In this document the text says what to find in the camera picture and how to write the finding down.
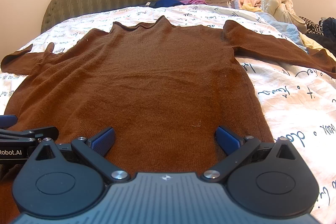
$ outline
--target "yellow fabric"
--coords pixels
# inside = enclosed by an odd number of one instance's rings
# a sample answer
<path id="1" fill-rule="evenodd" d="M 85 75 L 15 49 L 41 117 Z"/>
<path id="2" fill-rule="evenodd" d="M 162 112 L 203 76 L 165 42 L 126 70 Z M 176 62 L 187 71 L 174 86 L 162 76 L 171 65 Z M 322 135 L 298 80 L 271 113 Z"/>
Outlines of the yellow fabric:
<path id="1" fill-rule="evenodd" d="M 245 4 L 243 4 L 243 6 L 241 8 L 243 10 L 254 12 L 254 13 L 263 11 L 259 7 L 253 7 L 251 3 L 245 3 Z"/>
<path id="2" fill-rule="evenodd" d="M 301 36 L 301 40 L 305 47 L 314 48 L 316 50 L 325 49 L 325 51 L 327 52 L 327 55 L 329 55 L 332 59 L 336 61 L 336 57 L 328 49 L 323 48 L 320 44 L 318 44 L 314 39 L 307 37 L 305 34 L 301 32 L 300 32 L 300 36 Z"/>

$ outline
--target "blue gripper pad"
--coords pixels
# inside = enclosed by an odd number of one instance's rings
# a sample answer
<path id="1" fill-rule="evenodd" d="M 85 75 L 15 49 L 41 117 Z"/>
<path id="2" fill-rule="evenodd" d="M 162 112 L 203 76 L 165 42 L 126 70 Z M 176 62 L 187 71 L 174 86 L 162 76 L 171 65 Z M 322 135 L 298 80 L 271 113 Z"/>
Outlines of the blue gripper pad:
<path id="1" fill-rule="evenodd" d="M 112 127 L 107 127 L 88 139 L 87 145 L 101 156 L 105 156 L 115 140 L 115 132 Z"/>
<path id="2" fill-rule="evenodd" d="M 0 115 L 0 128 L 8 128 L 17 123 L 15 115 Z"/>
<path id="3" fill-rule="evenodd" d="M 244 144 L 244 139 L 233 133 L 225 126 L 219 126 L 216 130 L 216 140 L 227 155 L 235 152 Z"/>

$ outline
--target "white bed sheet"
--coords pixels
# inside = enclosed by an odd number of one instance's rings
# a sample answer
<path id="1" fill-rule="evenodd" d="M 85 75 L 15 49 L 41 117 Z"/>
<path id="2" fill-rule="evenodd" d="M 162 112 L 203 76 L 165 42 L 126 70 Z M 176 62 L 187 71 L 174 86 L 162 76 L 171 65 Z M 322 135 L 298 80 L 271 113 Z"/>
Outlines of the white bed sheet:
<path id="1" fill-rule="evenodd" d="M 50 42 L 54 53 L 73 47 L 90 29 L 109 32 L 114 21 L 126 26 L 155 22 L 164 15 L 173 25 L 205 25 L 223 28 L 226 20 L 235 20 L 263 35 L 288 37 L 279 33 L 253 12 L 209 5 L 186 5 L 152 9 L 130 7 L 85 15 L 66 20 L 22 48 L 33 43 L 32 52 L 43 52 Z M 274 139 L 289 138 L 315 175 L 320 195 L 312 215 L 321 223 L 336 223 L 336 81 L 311 68 L 236 57 L 255 87 L 265 119 Z M 0 115 L 12 93 L 26 76 L 0 73 Z"/>

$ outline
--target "brown knit fabric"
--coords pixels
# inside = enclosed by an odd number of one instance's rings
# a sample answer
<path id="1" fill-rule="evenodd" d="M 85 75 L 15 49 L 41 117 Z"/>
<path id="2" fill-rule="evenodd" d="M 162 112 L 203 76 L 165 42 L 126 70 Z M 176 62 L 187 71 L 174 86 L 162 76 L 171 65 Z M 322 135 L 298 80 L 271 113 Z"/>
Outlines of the brown knit fabric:
<path id="1" fill-rule="evenodd" d="M 206 170 L 221 159 L 214 140 L 220 124 L 240 136 L 273 141 L 235 52 L 330 69 L 330 75 L 336 65 L 326 65 L 323 52 L 310 57 L 234 21 L 226 21 L 223 31 L 177 27 L 164 17 L 135 27 L 115 22 L 110 33 L 92 29 L 63 54 L 51 49 L 40 53 L 33 68 L 29 54 L 3 60 L 4 71 L 19 72 L 25 56 L 24 71 L 30 71 L 8 102 L 5 113 L 18 117 L 10 130 L 54 125 L 57 142 L 66 143 L 112 126 L 116 141 L 106 158 L 131 174 Z M 2 223 L 17 213 L 9 181 L 0 185 L 6 193 L 0 210 L 9 212 L 1 213 Z"/>

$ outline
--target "metal screw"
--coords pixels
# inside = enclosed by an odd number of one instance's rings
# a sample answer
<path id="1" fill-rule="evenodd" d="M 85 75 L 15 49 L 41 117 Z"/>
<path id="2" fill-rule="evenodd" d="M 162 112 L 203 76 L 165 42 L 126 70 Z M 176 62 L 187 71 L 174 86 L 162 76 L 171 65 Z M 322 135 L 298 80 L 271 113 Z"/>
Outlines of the metal screw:
<path id="1" fill-rule="evenodd" d="M 216 170 L 207 170 L 203 173 L 203 175 L 208 178 L 208 179 L 216 179 L 218 178 L 221 174 L 216 171 Z"/>
<path id="2" fill-rule="evenodd" d="M 114 179 L 124 179 L 127 176 L 128 176 L 127 172 L 125 172 L 123 170 L 117 170 L 117 171 L 114 171 L 111 174 L 111 177 L 114 178 Z"/>

